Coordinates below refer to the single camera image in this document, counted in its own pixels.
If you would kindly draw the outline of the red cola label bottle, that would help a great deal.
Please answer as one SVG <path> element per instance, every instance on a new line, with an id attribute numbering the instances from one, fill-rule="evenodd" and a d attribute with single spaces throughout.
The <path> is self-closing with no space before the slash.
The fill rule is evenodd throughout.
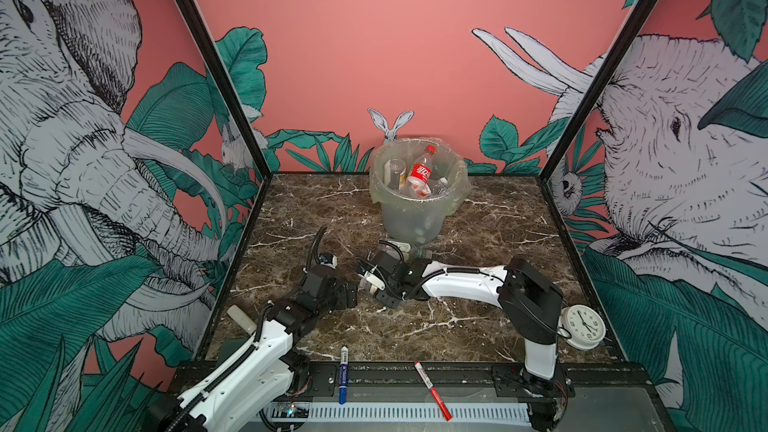
<path id="1" fill-rule="evenodd" d="M 403 188 L 407 197 L 425 199 L 432 194 L 428 181 L 433 172 L 435 153 L 436 147 L 434 145 L 427 145 L 425 150 L 412 164 Z"/>

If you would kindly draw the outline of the small bird label bottle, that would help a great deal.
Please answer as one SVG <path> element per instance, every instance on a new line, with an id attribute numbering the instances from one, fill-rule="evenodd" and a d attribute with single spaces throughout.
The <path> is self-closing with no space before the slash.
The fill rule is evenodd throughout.
<path id="1" fill-rule="evenodd" d="M 415 259 L 424 258 L 431 260 L 432 259 L 433 252 L 429 250 L 426 246 L 418 246 L 412 249 L 412 256 Z"/>

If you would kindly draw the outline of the orange label clear bottle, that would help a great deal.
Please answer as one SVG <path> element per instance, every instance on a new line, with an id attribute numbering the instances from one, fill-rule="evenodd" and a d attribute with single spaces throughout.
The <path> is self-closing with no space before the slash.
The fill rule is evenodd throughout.
<path id="1" fill-rule="evenodd" d="M 372 296 L 386 289 L 385 282 L 374 273 L 365 272 L 361 276 L 359 288 Z"/>

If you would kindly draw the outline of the red green label bottle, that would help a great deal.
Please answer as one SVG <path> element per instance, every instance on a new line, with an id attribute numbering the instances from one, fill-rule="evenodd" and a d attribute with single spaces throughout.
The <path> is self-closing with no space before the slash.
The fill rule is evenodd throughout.
<path id="1" fill-rule="evenodd" d="M 401 190 L 406 181 L 406 168 L 407 164 L 403 159 L 389 159 L 384 166 L 385 185 L 391 190 Z"/>

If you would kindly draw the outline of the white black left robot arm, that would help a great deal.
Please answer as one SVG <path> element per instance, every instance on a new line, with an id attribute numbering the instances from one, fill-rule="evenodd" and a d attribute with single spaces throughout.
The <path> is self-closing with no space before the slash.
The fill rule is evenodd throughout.
<path id="1" fill-rule="evenodd" d="M 290 293 L 265 307 L 256 331 L 222 364 L 177 397 L 150 408 L 143 431 L 238 431 L 274 399 L 309 380 L 294 346 L 326 314 L 357 305 L 358 285 L 316 264 Z"/>

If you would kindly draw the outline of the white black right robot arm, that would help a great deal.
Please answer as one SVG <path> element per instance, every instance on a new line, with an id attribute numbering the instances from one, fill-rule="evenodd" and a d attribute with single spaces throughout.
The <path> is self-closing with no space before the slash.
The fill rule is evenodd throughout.
<path id="1" fill-rule="evenodd" d="M 499 308 L 523 338 L 524 362 L 516 382 L 532 396 L 559 394 L 559 317 L 563 293 L 532 264 L 513 258 L 506 265 L 472 267 L 418 258 L 410 263 L 385 251 L 359 258 L 358 274 L 382 305 L 456 298 Z"/>

